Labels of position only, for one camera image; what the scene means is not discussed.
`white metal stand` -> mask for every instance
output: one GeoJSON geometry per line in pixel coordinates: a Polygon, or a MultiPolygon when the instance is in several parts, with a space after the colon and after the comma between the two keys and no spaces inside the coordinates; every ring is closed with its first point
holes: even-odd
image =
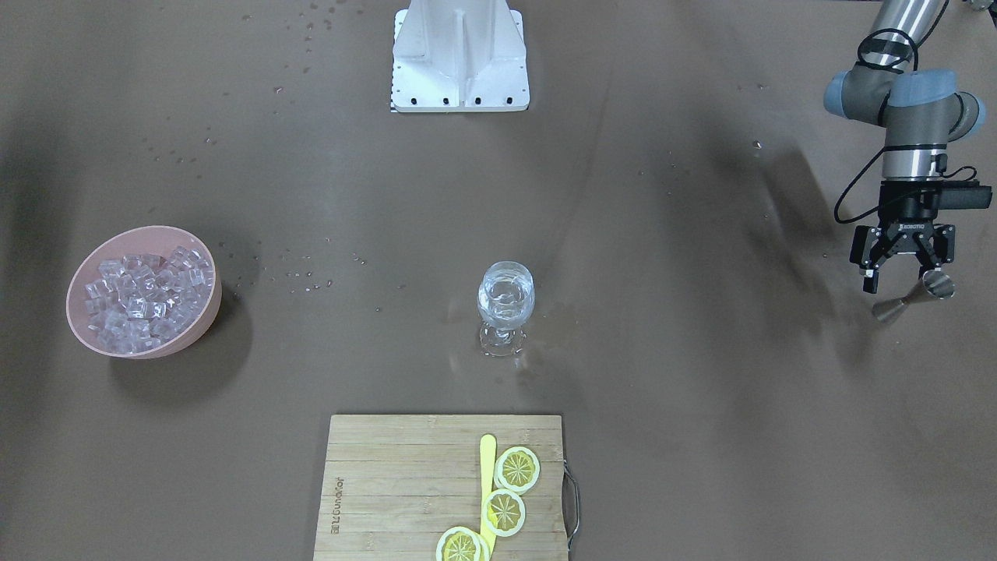
{"type": "Polygon", "coordinates": [[[526,109],[522,38],[522,14],[505,0],[412,0],[395,15],[392,110],[526,109]]]}

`glass base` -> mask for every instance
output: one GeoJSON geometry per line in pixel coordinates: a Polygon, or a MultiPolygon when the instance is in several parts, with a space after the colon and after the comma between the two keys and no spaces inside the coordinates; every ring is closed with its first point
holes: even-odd
{"type": "Polygon", "coordinates": [[[488,356],[512,356],[522,350],[526,333],[520,329],[499,329],[482,322],[478,333],[482,342],[482,352],[488,356]]]}

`pink bowl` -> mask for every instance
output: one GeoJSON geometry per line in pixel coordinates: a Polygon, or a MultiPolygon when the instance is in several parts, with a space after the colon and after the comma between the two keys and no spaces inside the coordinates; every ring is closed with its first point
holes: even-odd
{"type": "Polygon", "coordinates": [[[76,338],[94,352],[118,358],[159,358],[187,348],[204,335],[204,332],[211,327],[211,323],[218,315],[220,305],[221,283],[218,268],[214,263],[214,257],[211,256],[211,251],[204,242],[190,232],[172,226],[144,226],[118,234],[107,240],[83,261],[79,269],[76,269],[76,274],[73,275],[73,280],[69,283],[69,292],[66,294],[66,320],[69,321],[69,327],[73,330],[76,338]],[[176,246],[184,246],[189,250],[202,252],[214,268],[215,282],[211,287],[207,305],[200,312],[200,315],[190,327],[152,350],[118,354],[101,349],[97,344],[97,334],[87,329],[90,316],[87,314],[87,307],[84,303],[88,298],[84,285],[95,281],[101,275],[97,266],[103,260],[119,259],[124,254],[155,254],[166,257],[172,253],[176,246]]]}

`glass of water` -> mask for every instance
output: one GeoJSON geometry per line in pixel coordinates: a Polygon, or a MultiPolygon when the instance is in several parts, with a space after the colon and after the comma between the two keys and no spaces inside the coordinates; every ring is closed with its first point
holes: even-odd
{"type": "Polygon", "coordinates": [[[479,337],[490,356],[509,356],[522,350],[522,325],[533,313],[535,292],[529,269],[511,261],[498,262],[485,272],[478,287],[479,337]]]}

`bowl of ice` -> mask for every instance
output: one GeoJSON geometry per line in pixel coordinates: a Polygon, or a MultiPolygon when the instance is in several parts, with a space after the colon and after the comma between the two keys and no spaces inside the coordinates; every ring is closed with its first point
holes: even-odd
{"type": "Polygon", "coordinates": [[[66,319],[90,350],[158,358],[190,346],[211,326],[221,286],[207,246],[190,232],[145,226],[111,238],[73,275],[66,319]]]}

